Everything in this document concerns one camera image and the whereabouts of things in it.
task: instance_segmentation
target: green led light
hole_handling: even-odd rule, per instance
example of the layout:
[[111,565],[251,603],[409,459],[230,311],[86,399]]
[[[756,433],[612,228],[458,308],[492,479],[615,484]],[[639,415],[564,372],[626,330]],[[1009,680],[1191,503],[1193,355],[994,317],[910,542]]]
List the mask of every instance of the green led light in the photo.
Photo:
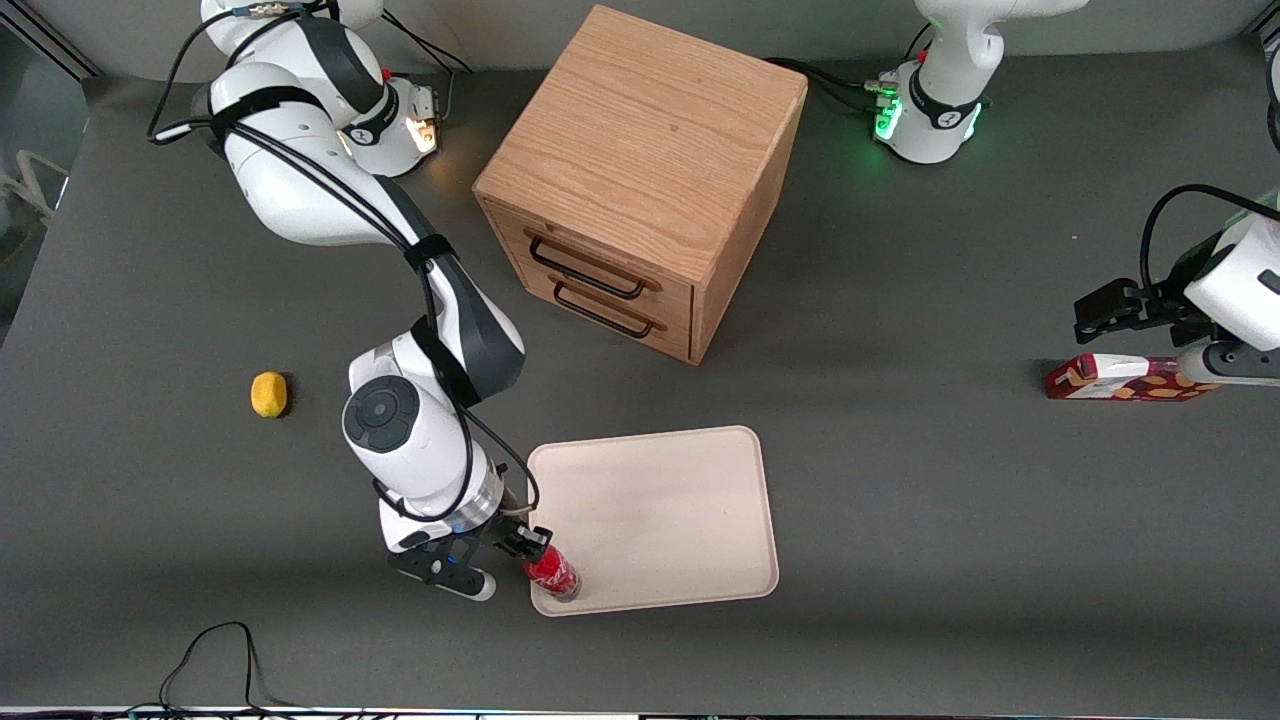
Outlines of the green led light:
[[902,117],[902,101],[895,97],[888,108],[881,110],[881,115],[876,120],[876,135],[881,140],[888,140],[893,137],[893,128],[897,127],[897,119]]
[[973,109],[973,117],[969,118],[969,129],[964,131],[964,140],[973,137],[973,126],[978,122],[979,113],[982,113],[982,102],[978,102]]

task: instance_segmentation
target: metal handle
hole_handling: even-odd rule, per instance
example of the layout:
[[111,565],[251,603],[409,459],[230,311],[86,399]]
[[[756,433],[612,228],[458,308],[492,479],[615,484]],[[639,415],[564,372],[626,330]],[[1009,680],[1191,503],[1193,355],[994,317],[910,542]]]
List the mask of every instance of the metal handle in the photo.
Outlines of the metal handle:
[[636,297],[640,297],[640,291],[644,290],[644,281],[636,281],[636,287],[630,291],[613,287],[612,284],[600,282],[590,275],[584,275],[582,273],[575,270],[573,268],[570,268],[568,265],[557,263],[550,258],[544,258],[539,255],[538,249],[541,247],[543,238],[532,233],[530,233],[530,237],[532,237],[534,241],[529,243],[529,254],[534,256],[534,261],[538,263],[539,265],[545,265],[553,270],[559,270],[580,283],[589,284],[595,290],[599,290],[600,292],[607,292],[620,300],[635,300]]
[[567,309],[577,313],[579,315],[582,315],[584,318],[589,318],[591,320],[595,320],[596,323],[600,323],[602,325],[604,325],[604,327],[607,327],[609,329],[618,331],[620,333],[622,333],[622,334],[625,334],[627,337],[634,337],[636,340],[644,340],[644,338],[649,337],[650,332],[653,332],[653,328],[654,328],[654,322],[653,320],[648,320],[644,324],[644,329],[643,331],[634,331],[634,329],[631,329],[631,328],[628,328],[626,325],[614,323],[613,320],[605,318],[604,315],[600,315],[599,313],[594,313],[591,310],[588,310],[586,307],[582,307],[581,305],[579,305],[576,302],[570,302],[568,300],[564,300],[559,295],[559,291],[562,291],[562,290],[564,290],[564,283],[562,283],[562,282],[556,283],[556,290],[552,291],[552,297],[556,299],[556,302],[558,302],[563,307],[567,307]]

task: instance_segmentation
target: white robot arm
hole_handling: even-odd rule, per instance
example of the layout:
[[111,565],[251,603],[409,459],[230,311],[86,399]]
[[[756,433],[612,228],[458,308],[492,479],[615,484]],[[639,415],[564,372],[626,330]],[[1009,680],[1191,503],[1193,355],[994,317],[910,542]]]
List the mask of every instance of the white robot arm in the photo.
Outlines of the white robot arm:
[[[210,20],[228,10],[262,5],[273,4],[201,0],[200,8]],[[434,92],[390,77],[352,32],[381,17],[381,0],[275,5],[279,14],[232,17],[209,26],[206,35],[228,55],[228,69],[264,63],[292,73],[320,101],[356,163],[370,173],[401,176],[435,151]],[[294,6],[303,9],[289,9]]]
[[342,430],[375,475],[392,566],[486,600],[495,584],[470,565],[477,547],[536,561],[550,539],[521,519],[527,509],[506,492],[504,468],[472,441],[466,420],[466,406],[518,377],[520,334],[410,197],[348,155],[305,81],[242,60],[211,83],[209,99],[210,128],[268,228],[306,245],[389,243],[422,278],[428,314],[351,363]]
[[[1169,275],[1151,282],[1147,254],[1160,210],[1184,192],[1202,192],[1245,211],[1192,247]],[[1142,284],[1120,278],[1075,302],[1080,343],[1123,329],[1171,325],[1185,347],[1178,369],[1198,383],[1280,386],[1280,196],[1254,202],[1212,186],[1181,186],[1152,209],[1143,234]]]
[[1005,56],[996,23],[1048,18],[1089,0],[915,0],[933,26],[923,63],[909,59],[882,73],[899,92],[877,118],[874,137],[913,163],[941,163],[973,135],[979,99]]

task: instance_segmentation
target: drawer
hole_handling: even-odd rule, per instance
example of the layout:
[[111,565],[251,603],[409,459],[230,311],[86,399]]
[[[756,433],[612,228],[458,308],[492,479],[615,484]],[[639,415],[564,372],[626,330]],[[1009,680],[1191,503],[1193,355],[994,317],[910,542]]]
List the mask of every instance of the drawer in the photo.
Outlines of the drawer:
[[521,272],[525,273],[526,288],[534,296],[659,352],[689,361],[687,318],[650,318],[559,273],[539,272],[529,265]]
[[582,249],[547,223],[490,205],[490,219],[517,272],[531,283],[531,275],[556,273],[576,287],[590,288],[612,305],[667,323],[687,324],[692,287],[649,270],[623,268]]

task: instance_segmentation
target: wooden box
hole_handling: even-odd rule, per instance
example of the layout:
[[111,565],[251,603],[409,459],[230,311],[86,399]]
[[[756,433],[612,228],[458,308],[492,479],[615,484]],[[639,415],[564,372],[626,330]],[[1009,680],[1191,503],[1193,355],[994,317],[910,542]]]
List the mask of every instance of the wooden box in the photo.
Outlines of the wooden box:
[[596,5],[474,191],[529,292],[696,365],[777,205],[805,90]]

